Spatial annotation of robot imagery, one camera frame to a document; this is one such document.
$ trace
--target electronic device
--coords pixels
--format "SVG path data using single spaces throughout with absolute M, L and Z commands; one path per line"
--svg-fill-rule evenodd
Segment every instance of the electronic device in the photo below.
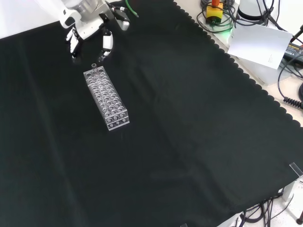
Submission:
M 283 58 L 290 61 L 302 54 L 303 54 L 303 47 L 298 46 L 293 43 L 289 43 Z M 300 64 L 303 66 L 303 56 L 296 58 L 294 60 L 294 63 Z
M 220 23 L 223 17 L 223 3 L 220 0 L 212 0 L 212 5 L 206 8 L 206 22 Z

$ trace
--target cable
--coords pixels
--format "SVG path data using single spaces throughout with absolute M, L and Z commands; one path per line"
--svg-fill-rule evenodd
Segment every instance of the cable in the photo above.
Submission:
M 286 206 L 280 213 L 274 215 L 271 219 L 268 219 L 268 221 L 270 221 L 270 220 L 276 218 L 278 215 L 282 214 L 282 213 L 288 208 L 288 206 L 289 206 L 289 204 L 292 202 L 293 198 L 294 198 L 294 194 L 293 194 L 291 200 L 289 201 L 289 203 L 287 204 L 287 206 Z
M 133 10 L 133 8 L 129 5 L 128 0 L 125 0 L 125 4 L 128 7 L 129 11 L 132 12 L 136 17 L 139 17 L 138 14 Z
M 225 21 L 223 21 L 223 22 L 215 23 L 214 21 L 209 20 L 209 19 L 206 17 L 206 15 L 204 14 L 204 12 L 206 11 L 206 9 L 207 9 L 208 6 L 211 6 L 211 7 L 216 8 L 216 9 L 220 9 L 220 10 L 223 11 L 223 14 L 224 14 L 224 15 L 228 15 L 228 16 L 229 16 L 229 13 L 224 9 L 224 7 L 221 8 L 221 7 L 218 7 L 218 6 L 213 6 L 210 2 L 205 2 L 205 0 L 201 0 L 202 11 L 201 11 L 201 13 L 199 13 L 199 14 L 197 15 L 197 17 L 196 17 L 198 24 L 199 24 L 205 31 L 210 32 L 210 33 L 213 33 L 213 34 L 223 33 L 223 32 L 230 31 L 230 30 L 232 29 L 232 27 L 233 27 L 231 17 L 229 16 L 229 17 L 228 17 Z M 231 8 L 233 9 L 233 12 L 232 12 L 232 13 L 235 13 L 235 11 L 236 11 L 235 7 L 231 6 Z M 209 23 L 211 24 L 211 26 L 221 26 L 221 27 L 223 27 L 223 26 L 229 26 L 229 28 L 223 29 L 223 30 L 220 30 L 220 31 L 211 31 L 211 30 L 209 30 L 207 27 L 205 27 L 205 26 L 199 21 L 199 16 L 200 16 L 201 14 L 202 14 L 203 17 L 205 18 L 205 21 L 206 21 L 206 22 L 209 22 Z
M 258 207 L 259 207 L 259 204 L 255 207 L 253 207 L 253 208 L 250 208 L 250 209 L 246 210 L 246 211 L 249 212 L 249 211 L 252 211 L 252 210 L 254 210 L 255 208 L 258 208 Z
M 242 219 L 242 221 L 241 221 L 239 227 L 243 227 L 244 223 L 245 223 L 245 218 Z
M 278 23 L 279 20 L 279 16 L 280 16 L 280 0 L 279 0 L 279 6 L 278 6 L 278 16 L 276 17 L 276 22 Z
M 300 77 L 300 78 L 302 78 L 303 79 L 303 75 L 300 73 L 300 71 L 297 69 L 297 67 L 296 67 L 296 65 L 294 64 L 294 70 L 296 70 L 297 71 L 297 73 L 299 73 L 299 76 L 298 77 Z
M 289 103 L 289 104 L 291 104 L 291 105 L 293 105 L 293 106 L 295 106 L 295 107 L 301 108 L 301 109 L 303 109 L 303 103 L 302 103 L 302 102 L 293 100 L 293 99 L 288 98 L 288 97 L 286 97 L 286 96 L 283 95 L 283 93 L 282 93 L 282 91 L 281 91 L 281 88 L 280 88 L 280 78 L 281 78 L 282 72 L 283 72 L 283 70 L 286 68 L 286 66 L 289 65 L 290 63 L 292 63 L 293 61 L 295 61 L 296 59 L 302 57 L 302 56 L 303 56 L 303 54 L 300 54 L 300 55 L 296 56 L 295 58 L 291 59 L 291 60 L 282 68 L 282 70 L 281 70 L 281 72 L 280 72 L 280 74 L 279 74 L 279 77 L 278 77 L 278 90 L 279 90 L 281 96 L 284 98 L 283 101 L 286 102 L 286 103 Z
M 268 222 L 267 222 L 267 226 L 270 227 L 270 220 L 271 220 L 271 213 L 273 211 L 273 206 L 274 206 L 274 200 L 272 200 L 271 202 L 271 208 L 270 208 L 270 213 L 269 213 L 269 216 L 268 216 Z
M 265 11 L 266 11 L 266 13 L 268 14 L 268 19 L 270 20 L 270 22 L 273 23 L 279 30 L 282 30 L 282 31 L 287 32 L 287 31 L 286 31 L 285 29 L 283 29 L 283 28 L 282 28 L 282 27 L 273 19 L 273 17 L 269 14 L 268 8 L 267 8 L 266 3 L 265 3 L 265 0 L 263 0 L 263 4 L 264 4 L 264 7 L 265 7 Z M 293 35 L 293 38 L 296 39 L 296 40 L 298 40 L 300 43 L 303 44 L 303 42 L 302 42 L 300 39 L 298 39 L 297 37 L 295 37 L 294 35 Z
M 212 2 L 212 0 L 201 0 L 200 5 L 203 8 L 203 6 L 207 5 L 210 2 Z M 222 3 L 223 3 L 223 9 L 227 9 L 228 8 L 228 6 L 226 5 L 226 2 L 227 2 L 227 0 L 223 0 L 222 1 Z M 235 4 L 235 0 L 231 0 L 230 4 L 233 6 Z
M 298 74 L 296 74 L 294 71 L 292 71 L 287 65 L 285 65 L 283 62 L 281 62 L 285 67 L 286 67 L 286 69 L 288 69 L 288 71 L 287 72 L 289 72 L 289 73 L 292 73 L 292 74 L 294 74 L 296 77 L 298 77 L 298 78 L 302 78 L 300 75 L 298 75 Z
M 303 102 L 303 84 L 301 84 L 300 88 L 299 88 L 299 98 L 300 100 Z

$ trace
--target black cloth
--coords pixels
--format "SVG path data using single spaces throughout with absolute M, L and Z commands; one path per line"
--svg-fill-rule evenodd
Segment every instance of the black cloth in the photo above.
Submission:
M 215 227 L 296 179 L 303 131 L 170 0 L 132 0 L 108 132 L 59 23 L 0 41 L 1 227 Z

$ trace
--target black cable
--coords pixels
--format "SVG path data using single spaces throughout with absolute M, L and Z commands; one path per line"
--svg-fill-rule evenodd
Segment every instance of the black cable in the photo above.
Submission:
M 239 225 L 239 227 L 243 227 L 244 223 L 245 223 L 245 219 L 243 218 L 242 221 L 241 221 L 241 223 L 240 223 L 240 225 Z
M 288 69 L 288 71 L 287 72 L 289 72 L 289 73 L 292 73 L 292 74 L 294 74 L 296 77 L 298 77 L 298 78 L 302 78 L 300 75 L 298 75 L 298 74 L 296 74 L 294 71 L 292 71 L 289 67 L 288 67 L 288 65 L 285 65 L 284 64 L 284 62 L 281 62 L 287 69 Z
M 272 213 L 272 211 L 273 211 L 273 206 L 274 206 L 274 200 L 272 200 L 272 202 L 271 202 L 270 213 L 269 213 L 268 221 L 267 221 L 267 226 L 268 226 L 268 227 L 270 227 L 270 220 L 271 220 L 271 213 Z
M 293 198 L 294 198 L 294 195 L 292 196 L 292 198 L 289 201 L 289 203 L 287 204 L 287 206 L 280 213 L 278 213 L 278 214 L 274 215 L 272 218 L 268 219 L 268 221 L 270 221 L 270 220 L 274 219 L 275 217 L 277 217 L 278 215 L 282 214 L 288 208 L 288 206 L 292 202 Z
M 207 5 L 208 3 L 212 2 L 212 0 L 201 0 L 200 5 L 201 7 Z M 223 3 L 223 9 L 227 9 L 226 0 L 222 1 Z M 235 0 L 231 0 L 231 5 L 233 6 L 235 4 Z
M 238 225 L 238 218 L 239 218 L 239 217 L 237 217 L 237 220 L 236 220 L 236 225 L 235 225 L 235 227 L 237 227 L 237 225 Z
M 291 59 L 291 60 L 282 68 L 282 70 L 281 70 L 281 72 L 280 72 L 280 74 L 279 74 L 279 77 L 278 77 L 278 90 L 279 90 L 281 96 L 284 98 L 284 100 L 283 100 L 284 102 L 287 102 L 287 103 L 289 103 L 289 104 L 292 104 L 293 106 L 300 107 L 300 108 L 303 109 L 303 104 L 302 104 L 301 102 L 296 101 L 296 100 L 293 100 L 293 99 L 290 99 L 290 98 L 288 98 L 288 97 L 285 97 L 285 96 L 283 95 L 282 91 L 281 91 L 281 88 L 280 88 L 280 78 L 281 78 L 281 75 L 282 75 L 283 70 L 286 68 L 287 65 L 289 65 L 289 64 L 292 63 L 292 62 L 294 62 L 296 59 L 298 59 L 298 58 L 300 58 L 300 57 L 302 57 L 302 56 L 303 56 L 303 54 L 300 54 L 300 55 L 296 56 L 295 58 Z
M 300 88 L 299 88 L 299 98 L 300 100 L 303 102 L 303 84 L 301 84 Z
M 253 208 L 250 208 L 248 210 L 246 210 L 247 212 L 254 210 L 255 208 L 258 208 L 260 205 L 258 204 L 257 206 L 254 206 Z
M 213 6 L 210 2 L 207 3 L 207 2 L 204 2 L 204 1 L 205 1 L 205 0 L 201 0 L 202 11 L 201 11 L 201 13 L 199 13 L 199 14 L 197 15 L 197 17 L 196 17 L 198 24 L 199 24 L 205 31 L 210 32 L 210 33 L 213 33 L 213 34 L 223 33 L 223 32 L 230 31 L 230 30 L 232 29 L 232 27 L 233 27 L 233 25 L 231 25 L 231 24 L 232 24 L 232 20 L 231 20 L 231 17 L 229 16 L 229 13 L 224 9 L 224 7 L 221 8 L 221 7 L 218 7 L 218 6 Z M 204 12 L 206 11 L 206 9 L 207 9 L 208 6 L 211 6 L 211 7 L 213 7 L 213 8 L 222 10 L 222 11 L 223 11 L 223 14 L 224 14 L 224 15 L 228 15 L 229 17 L 228 17 L 225 21 L 220 22 L 220 23 L 215 23 L 214 21 L 209 20 L 209 19 L 206 17 L 206 15 L 204 14 Z M 235 13 L 235 11 L 236 11 L 235 7 L 231 6 L 231 8 L 233 9 L 233 12 L 232 12 L 232 13 Z M 209 22 L 209 23 L 211 24 L 211 26 L 222 26 L 222 27 L 223 27 L 223 26 L 229 26 L 229 28 L 223 29 L 223 30 L 220 30 L 220 31 L 211 31 L 211 30 L 209 30 L 207 27 L 205 27 L 205 26 L 199 21 L 199 16 L 200 16 L 201 14 L 202 14 L 203 17 L 205 18 L 205 21 L 206 21 L 206 22 Z
M 285 29 L 283 29 L 283 28 L 282 28 L 282 27 L 273 19 L 273 17 L 270 15 L 270 13 L 269 13 L 269 11 L 268 11 L 268 8 L 267 8 L 267 6 L 266 6 L 265 0 L 263 0 L 263 4 L 264 4 L 264 7 L 265 7 L 265 11 L 266 11 L 267 14 L 268 14 L 268 19 L 270 20 L 270 22 L 273 23 L 279 30 L 282 30 L 282 31 L 287 32 L 287 31 L 286 31 Z M 298 40 L 300 43 L 303 44 L 303 42 L 302 42 L 300 39 L 298 39 L 297 37 L 295 37 L 294 35 L 293 35 L 293 38 L 296 39 L 296 40 Z
M 300 31 L 297 34 L 295 34 L 294 37 L 299 37 L 302 34 L 303 34 L 303 25 L 300 27 Z
M 297 73 L 299 73 L 299 76 L 298 77 L 300 77 L 300 78 L 302 78 L 303 79 L 303 75 L 300 73 L 300 71 L 297 69 L 297 67 L 296 67 L 296 65 L 294 64 L 294 70 L 296 70 L 297 71 Z
M 280 0 L 279 0 L 279 6 L 278 6 L 278 16 L 276 17 L 276 22 L 278 23 L 279 20 L 279 16 L 280 16 Z

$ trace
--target white robotic hand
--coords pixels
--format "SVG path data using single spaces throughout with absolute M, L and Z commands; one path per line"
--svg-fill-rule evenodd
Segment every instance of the white robotic hand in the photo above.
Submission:
M 84 6 L 90 6 L 90 8 L 83 11 Z M 130 22 L 125 11 L 126 8 L 115 7 L 111 3 L 104 2 L 104 0 L 80 0 L 80 3 L 73 6 L 72 9 L 64 9 L 60 23 L 64 28 L 72 26 L 65 38 L 65 41 L 69 43 L 72 57 L 76 58 L 83 41 L 101 29 L 103 47 L 99 59 L 102 61 L 106 58 L 110 54 L 114 42 L 112 33 L 105 28 L 105 23 L 116 19 L 120 28 L 126 31 Z

